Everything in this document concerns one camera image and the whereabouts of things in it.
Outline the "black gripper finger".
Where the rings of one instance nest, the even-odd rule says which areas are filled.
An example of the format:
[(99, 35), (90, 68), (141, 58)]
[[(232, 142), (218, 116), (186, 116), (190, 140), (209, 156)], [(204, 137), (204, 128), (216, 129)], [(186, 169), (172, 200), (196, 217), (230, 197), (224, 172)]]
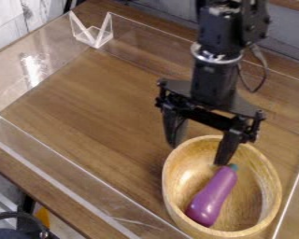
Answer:
[(169, 145), (176, 148), (188, 132), (189, 120), (177, 110), (165, 107), (162, 110), (164, 129)]
[(238, 149), (242, 141), (242, 132), (232, 129), (224, 134), (224, 138), (220, 142), (217, 154), (216, 154), (216, 165), (228, 165), (232, 157)]

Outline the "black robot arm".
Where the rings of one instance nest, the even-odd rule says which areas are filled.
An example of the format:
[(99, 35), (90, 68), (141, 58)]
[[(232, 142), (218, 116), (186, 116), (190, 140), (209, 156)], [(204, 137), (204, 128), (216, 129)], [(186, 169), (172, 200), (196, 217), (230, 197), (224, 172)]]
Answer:
[(240, 95), (237, 84), (244, 81), (244, 51), (256, 50), (256, 43), (268, 37), (268, 0), (197, 0), (197, 17), (193, 79), (158, 81), (157, 107), (172, 147), (181, 144), (189, 120), (224, 132), (216, 164), (225, 165), (238, 146), (257, 139), (265, 119), (264, 111)]

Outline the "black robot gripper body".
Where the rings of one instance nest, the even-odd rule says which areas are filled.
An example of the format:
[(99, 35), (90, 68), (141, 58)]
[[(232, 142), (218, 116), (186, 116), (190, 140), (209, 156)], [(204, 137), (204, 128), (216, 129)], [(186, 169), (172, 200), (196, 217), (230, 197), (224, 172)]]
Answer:
[(162, 78), (158, 81), (157, 107), (177, 110), (194, 120), (226, 133), (242, 132), (241, 143), (254, 142), (265, 113), (238, 94), (237, 82), (242, 77), (242, 51), (234, 55), (214, 54), (198, 43), (192, 46), (196, 59), (190, 81)]

